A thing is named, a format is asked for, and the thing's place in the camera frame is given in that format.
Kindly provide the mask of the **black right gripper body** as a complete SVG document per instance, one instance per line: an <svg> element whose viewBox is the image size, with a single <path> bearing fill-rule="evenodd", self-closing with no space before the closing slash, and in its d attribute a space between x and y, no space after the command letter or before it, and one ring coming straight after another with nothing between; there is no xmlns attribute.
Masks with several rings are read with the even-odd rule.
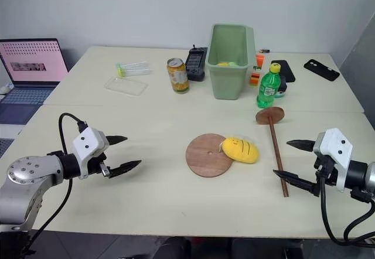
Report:
<svg viewBox="0 0 375 259"><path fill-rule="evenodd" d="M321 155L314 163L316 169L316 183L313 186L312 194L319 196L322 184L336 186L338 170L335 168L335 161L328 155Z"/></svg>

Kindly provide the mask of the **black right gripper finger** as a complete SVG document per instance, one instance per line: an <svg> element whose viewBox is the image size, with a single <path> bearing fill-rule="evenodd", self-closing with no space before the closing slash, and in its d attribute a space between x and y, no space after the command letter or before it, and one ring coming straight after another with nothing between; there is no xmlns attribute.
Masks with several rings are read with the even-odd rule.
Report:
<svg viewBox="0 0 375 259"><path fill-rule="evenodd" d="M282 180L286 181L286 183L305 190L314 196L319 196L319 183L313 183L308 180L301 179L298 175L287 171L273 170L273 172Z"/></svg>
<svg viewBox="0 0 375 259"><path fill-rule="evenodd" d="M290 145L294 148L297 148L303 151L313 152L315 141L311 141L307 139L294 139L294 140L288 141L287 145Z"/></svg>

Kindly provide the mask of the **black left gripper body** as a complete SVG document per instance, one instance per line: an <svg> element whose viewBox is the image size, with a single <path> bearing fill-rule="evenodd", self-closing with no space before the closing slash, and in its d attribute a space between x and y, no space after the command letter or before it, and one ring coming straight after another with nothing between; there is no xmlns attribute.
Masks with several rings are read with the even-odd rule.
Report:
<svg viewBox="0 0 375 259"><path fill-rule="evenodd" d="M87 163L88 174L99 174L101 173L104 177L110 177L110 167L107 166L104 161L107 159L105 153L100 154L97 157L91 158Z"/></svg>

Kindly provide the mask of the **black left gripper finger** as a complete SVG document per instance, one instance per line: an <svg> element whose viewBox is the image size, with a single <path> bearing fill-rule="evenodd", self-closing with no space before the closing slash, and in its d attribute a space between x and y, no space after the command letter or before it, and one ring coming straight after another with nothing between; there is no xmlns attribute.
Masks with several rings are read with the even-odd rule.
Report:
<svg viewBox="0 0 375 259"><path fill-rule="evenodd" d="M106 139L109 145L115 145L126 141L128 138L120 135L110 135L106 136Z"/></svg>
<svg viewBox="0 0 375 259"><path fill-rule="evenodd" d="M114 168L114 169L109 169L109 179L111 178L114 178L114 177L117 177L117 176L120 176L120 175L123 175L129 171L131 171L132 169L134 169L135 167L137 167L142 161L141 160L137 160L137 161L129 161L129 162L126 162L126 163L123 163L121 164L119 167L117 168Z"/></svg>

